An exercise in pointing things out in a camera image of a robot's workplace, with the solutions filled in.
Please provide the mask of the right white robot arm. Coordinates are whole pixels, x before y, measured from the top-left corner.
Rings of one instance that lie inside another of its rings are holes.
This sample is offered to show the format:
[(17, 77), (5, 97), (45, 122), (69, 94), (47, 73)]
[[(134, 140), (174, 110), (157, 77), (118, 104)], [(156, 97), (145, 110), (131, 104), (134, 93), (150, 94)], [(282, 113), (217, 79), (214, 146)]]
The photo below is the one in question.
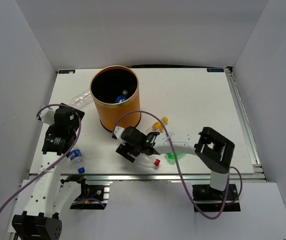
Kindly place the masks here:
[(227, 193), (226, 184), (235, 144), (211, 127), (204, 127), (199, 134), (167, 136), (164, 132), (144, 134), (132, 126), (116, 126), (112, 138), (120, 142), (116, 152), (132, 163), (140, 154), (182, 153), (198, 156), (211, 170), (209, 195), (219, 200)]

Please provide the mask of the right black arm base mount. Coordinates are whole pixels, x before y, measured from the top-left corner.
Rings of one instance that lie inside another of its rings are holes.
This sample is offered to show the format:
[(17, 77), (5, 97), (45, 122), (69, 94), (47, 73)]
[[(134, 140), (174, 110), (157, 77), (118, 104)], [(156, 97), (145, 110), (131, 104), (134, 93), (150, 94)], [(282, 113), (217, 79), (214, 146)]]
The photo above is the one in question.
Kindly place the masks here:
[[(237, 199), (238, 195), (237, 186), (230, 183), (223, 212), (241, 211), (240, 202)], [(194, 184), (192, 185), (192, 196), (194, 202), (203, 212), (218, 213), (224, 200), (225, 191), (210, 189), (209, 184)]]

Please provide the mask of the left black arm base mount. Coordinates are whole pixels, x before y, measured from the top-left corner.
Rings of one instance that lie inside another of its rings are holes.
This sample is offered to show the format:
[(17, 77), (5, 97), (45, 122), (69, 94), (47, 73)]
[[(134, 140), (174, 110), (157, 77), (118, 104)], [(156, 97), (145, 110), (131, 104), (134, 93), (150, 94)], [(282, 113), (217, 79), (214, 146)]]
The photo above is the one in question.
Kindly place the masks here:
[(79, 196), (72, 202), (71, 210), (104, 210), (107, 203), (104, 203), (105, 185), (93, 184), (87, 181), (85, 175), (69, 175), (66, 179), (61, 179), (61, 187), (65, 183), (77, 183)]

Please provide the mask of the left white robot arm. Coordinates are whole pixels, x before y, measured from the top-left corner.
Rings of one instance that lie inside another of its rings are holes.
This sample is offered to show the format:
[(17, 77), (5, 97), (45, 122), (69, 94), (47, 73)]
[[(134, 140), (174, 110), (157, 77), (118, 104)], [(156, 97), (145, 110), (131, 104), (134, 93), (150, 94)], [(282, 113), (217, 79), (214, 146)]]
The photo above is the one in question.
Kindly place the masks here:
[(64, 103), (43, 106), (36, 114), (48, 125), (41, 149), (38, 175), (22, 186), (34, 185), (30, 198), (21, 214), (15, 214), (11, 225), (22, 240), (58, 240), (62, 232), (62, 212), (73, 199), (88, 196), (89, 187), (82, 182), (66, 183), (58, 192), (60, 177), (69, 153), (81, 133), (85, 113)]

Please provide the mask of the red label red cap bottle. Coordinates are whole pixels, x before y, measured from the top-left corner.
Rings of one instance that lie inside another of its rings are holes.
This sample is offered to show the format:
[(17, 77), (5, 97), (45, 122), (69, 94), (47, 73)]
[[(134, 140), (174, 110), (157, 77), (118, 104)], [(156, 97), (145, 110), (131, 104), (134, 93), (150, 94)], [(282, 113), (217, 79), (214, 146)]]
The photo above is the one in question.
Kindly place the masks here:
[(156, 158), (154, 155), (146, 155), (141, 153), (137, 159), (135, 160), (135, 163), (137, 165), (140, 165), (142, 167), (146, 168), (158, 168), (160, 165), (160, 160)]

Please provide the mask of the green plastic bottle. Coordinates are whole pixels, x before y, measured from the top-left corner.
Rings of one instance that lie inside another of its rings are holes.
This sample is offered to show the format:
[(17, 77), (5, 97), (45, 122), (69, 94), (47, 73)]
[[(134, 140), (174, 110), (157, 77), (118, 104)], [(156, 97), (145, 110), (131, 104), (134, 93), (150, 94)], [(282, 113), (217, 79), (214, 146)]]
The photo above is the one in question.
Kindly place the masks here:
[(166, 154), (166, 159), (167, 159), (167, 162), (170, 164), (170, 165), (173, 165), (176, 163), (176, 159), (181, 159), (185, 156), (186, 154), (185, 153), (176, 153), (174, 154), (173, 152), (169, 152)]

